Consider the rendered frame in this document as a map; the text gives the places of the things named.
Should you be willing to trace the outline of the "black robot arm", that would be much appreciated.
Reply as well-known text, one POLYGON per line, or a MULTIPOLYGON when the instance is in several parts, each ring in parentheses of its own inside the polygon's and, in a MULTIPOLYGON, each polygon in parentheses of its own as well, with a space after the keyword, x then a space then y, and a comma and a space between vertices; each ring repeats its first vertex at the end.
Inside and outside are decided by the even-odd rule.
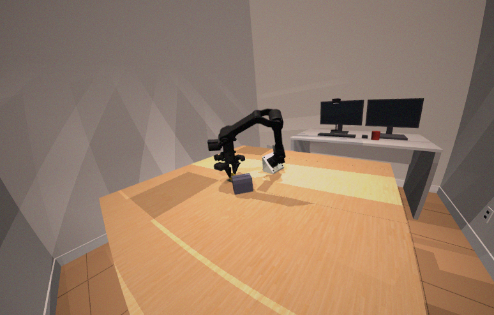
POLYGON ((254 110, 252 114, 243 118, 239 122, 233 125, 227 125, 220 129, 218 139, 208 140, 209 151, 221 150, 223 146, 224 151, 234 150, 234 143, 237 134, 248 129, 252 125, 259 123, 267 127, 272 127, 274 131, 275 145, 273 145, 274 155, 267 159, 267 162, 272 168, 285 162, 285 151, 282 145, 281 129, 283 128, 283 118, 280 110, 265 108, 263 110, 254 110), (263 116, 268 115, 269 120, 263 116))

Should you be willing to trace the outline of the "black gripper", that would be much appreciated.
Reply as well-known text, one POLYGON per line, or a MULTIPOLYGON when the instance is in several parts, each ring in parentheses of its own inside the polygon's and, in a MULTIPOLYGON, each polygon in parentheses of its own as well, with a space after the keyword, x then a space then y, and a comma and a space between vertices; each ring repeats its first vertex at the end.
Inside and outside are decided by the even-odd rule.
POLYGON ((233 174, 236 175, 236 171, 237 171, 239 165, 241 164, 238 160, 244 161, 245 157, 243 155, 239 155, 239 154, 235 156, 234 153, 236 153, 235 150, 223 151, 222 154, 224 154, 224 159, 223 159, 224 163, 221 163, 221 162, 215 163, 214 169, 218 170, 218 171, 225 170, 228 177, 230 178, 231 177, 231 167, 229 167, 229 164, 231 164, 233 174))

